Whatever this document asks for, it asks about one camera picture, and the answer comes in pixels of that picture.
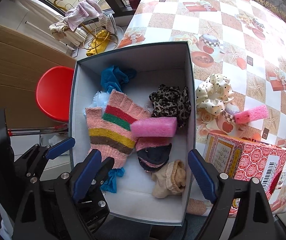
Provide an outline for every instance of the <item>barcode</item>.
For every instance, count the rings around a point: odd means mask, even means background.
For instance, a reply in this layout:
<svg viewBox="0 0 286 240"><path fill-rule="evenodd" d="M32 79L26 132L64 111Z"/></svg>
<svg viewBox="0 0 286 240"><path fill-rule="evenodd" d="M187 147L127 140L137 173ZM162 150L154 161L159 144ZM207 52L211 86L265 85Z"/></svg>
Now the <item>barcode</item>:
<svg viewBox="0 0 286 240"><path fill-rule="evenodd" d="M274 171L276 165L277 165L277 163L269 163L269 165L267 167L266 174L265 174L264 178L261 180L261 183L262 183L262 186L263 186L264 190L269 185L271 177L274 174L273 171Z"/></svg>

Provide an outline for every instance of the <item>leopard print scrunchie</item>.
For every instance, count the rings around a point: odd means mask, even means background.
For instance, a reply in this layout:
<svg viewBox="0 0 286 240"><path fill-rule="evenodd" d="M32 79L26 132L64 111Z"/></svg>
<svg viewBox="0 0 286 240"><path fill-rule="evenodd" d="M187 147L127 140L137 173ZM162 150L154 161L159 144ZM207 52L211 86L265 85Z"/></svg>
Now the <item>leopard print scrunchie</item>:
<svg viewBox="0 0 286 240"><path fill-rule="evenodd" d="M186 125L191 113L191 102L188 99L188 88L180 93L179 87L159 86L157 92L149 95L152 102L152 117L177 117L178 128Z"/></svg>

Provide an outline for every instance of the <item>red seat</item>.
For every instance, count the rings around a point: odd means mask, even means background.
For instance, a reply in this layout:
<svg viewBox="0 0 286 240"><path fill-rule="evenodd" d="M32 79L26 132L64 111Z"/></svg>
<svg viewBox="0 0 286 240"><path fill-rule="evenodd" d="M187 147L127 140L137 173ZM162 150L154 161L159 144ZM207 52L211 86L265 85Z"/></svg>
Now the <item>red seat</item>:
<svg viewBox="0 0 286 240"><path fill-rule="evenodd" d="M57 66L40 78L35 100L43 113L59 122L69 121L73 68Z"/></svg>

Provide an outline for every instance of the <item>pink towel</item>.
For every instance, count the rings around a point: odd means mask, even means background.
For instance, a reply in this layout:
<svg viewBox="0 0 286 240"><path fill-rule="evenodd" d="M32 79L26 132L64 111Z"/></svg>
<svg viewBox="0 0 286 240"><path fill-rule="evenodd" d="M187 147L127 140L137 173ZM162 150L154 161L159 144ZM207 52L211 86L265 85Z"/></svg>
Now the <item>pink towel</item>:
<svg viewBox="0 0 286 240"><path fill-rule="evenodd" d="M69 28L74 32L87 17L98 17L100 13L88 2L81 1L65 13Z"/></svg>

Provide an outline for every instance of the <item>table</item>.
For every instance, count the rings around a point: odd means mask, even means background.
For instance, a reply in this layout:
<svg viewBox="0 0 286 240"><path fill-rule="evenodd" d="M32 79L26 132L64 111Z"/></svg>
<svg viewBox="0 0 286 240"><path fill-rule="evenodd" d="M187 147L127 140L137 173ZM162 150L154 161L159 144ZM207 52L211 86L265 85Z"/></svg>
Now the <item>table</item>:
<svg viewBox="0 0 286 240"><path fill-rule="evenodd" d="M268 119L241 126L220 125L223 115L198 109L200 153L208 132L217 129L286 147L286 23L252 0L141 0L118 47L162 41L188 42L195 88L212 73L230 78L235 97L227 112L268 107ZM193 56L208 54L209 64ZM286 180L269 202L274 214L286 212ZM187 212L207 216L211 208L194 180Z"/></svg>

